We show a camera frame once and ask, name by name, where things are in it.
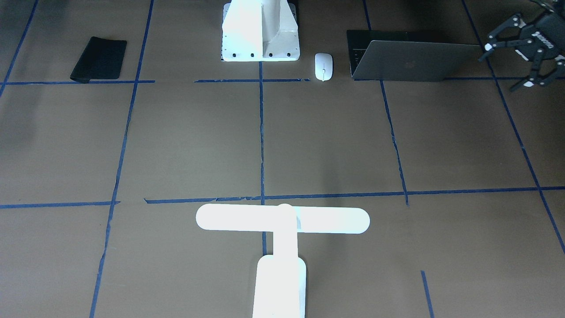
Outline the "grey laptop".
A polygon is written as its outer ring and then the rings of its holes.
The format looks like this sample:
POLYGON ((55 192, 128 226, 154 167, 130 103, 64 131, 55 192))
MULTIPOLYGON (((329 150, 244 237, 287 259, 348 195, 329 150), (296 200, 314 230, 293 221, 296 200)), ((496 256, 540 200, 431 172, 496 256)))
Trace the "grey laptop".
POLYGON ((478 55, 478 44, 449 42, 438 31, 347 30, 354 80, 442 81, 478 55))

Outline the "white computer mouse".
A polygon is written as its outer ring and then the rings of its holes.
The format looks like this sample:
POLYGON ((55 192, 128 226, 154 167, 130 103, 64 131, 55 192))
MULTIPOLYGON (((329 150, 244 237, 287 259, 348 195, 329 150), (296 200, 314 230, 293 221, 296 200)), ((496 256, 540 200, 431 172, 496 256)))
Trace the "white computer mouse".
POLYGON ((315 76, 319 81, 329 81, 333 77, 334 61, 329 53, 316 53, 314 57, 315 76))

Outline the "white desk lamp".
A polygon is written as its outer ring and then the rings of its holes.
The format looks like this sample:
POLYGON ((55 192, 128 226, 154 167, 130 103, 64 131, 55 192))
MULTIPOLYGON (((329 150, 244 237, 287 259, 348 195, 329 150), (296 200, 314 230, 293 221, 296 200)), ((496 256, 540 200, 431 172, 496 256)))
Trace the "white desk lamp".
POLYGON ((204 230, 271 233, 272 253, 257 263, 252 317, 304 318, 307 266, 299 257, 298 234, 362 234, 370 216, 350 207, 204 204, 196 224, 204 230))

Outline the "black mouse pad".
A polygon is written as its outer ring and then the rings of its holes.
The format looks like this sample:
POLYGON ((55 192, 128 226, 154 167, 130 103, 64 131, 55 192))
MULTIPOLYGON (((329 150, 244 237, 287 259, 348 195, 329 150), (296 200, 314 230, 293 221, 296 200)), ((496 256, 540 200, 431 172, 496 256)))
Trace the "black mouse pad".
POLYGON ((127 43, 92 36, 69 78, 81 84, 91 80, 117 80, 121 76, 127 43))

